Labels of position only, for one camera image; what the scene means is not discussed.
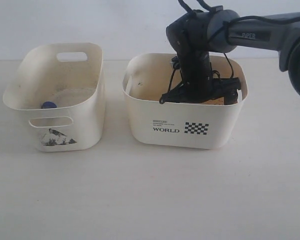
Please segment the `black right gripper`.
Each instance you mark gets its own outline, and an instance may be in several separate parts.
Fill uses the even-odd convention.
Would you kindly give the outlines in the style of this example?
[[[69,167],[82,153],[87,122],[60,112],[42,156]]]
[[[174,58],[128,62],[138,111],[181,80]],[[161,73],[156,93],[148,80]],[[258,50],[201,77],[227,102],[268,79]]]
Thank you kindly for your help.
[[[170,62],[172,74],[167,92],[162,94],[162,103],[202,104],[218,99],[223,99],[224,104],[237,103],[242,85],[235,77],[233,65],[226,54],[224,58],[231,69],[230,76],[226,78],[212,68],[207,51],[174,56]]]

